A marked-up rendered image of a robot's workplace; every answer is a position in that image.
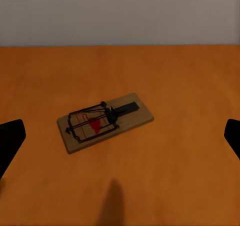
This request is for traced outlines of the mousetrap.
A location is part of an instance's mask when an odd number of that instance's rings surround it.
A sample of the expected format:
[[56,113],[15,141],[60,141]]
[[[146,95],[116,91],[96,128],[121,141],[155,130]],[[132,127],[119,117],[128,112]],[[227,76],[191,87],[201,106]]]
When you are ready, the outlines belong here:
[[136,92],[57,118],[69,154],[153,122]]

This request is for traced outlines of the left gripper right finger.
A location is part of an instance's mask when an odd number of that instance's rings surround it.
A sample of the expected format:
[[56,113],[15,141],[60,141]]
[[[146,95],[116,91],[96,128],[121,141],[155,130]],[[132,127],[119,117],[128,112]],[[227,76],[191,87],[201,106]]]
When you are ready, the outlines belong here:
[[240,159],[240,121],[228,119],[224,137]]

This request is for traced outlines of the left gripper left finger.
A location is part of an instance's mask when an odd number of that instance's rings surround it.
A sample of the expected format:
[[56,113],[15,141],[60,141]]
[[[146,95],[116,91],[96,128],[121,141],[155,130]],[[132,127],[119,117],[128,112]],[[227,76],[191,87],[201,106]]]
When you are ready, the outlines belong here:
[[0,124],[0,179],[26,139],[22,119]]

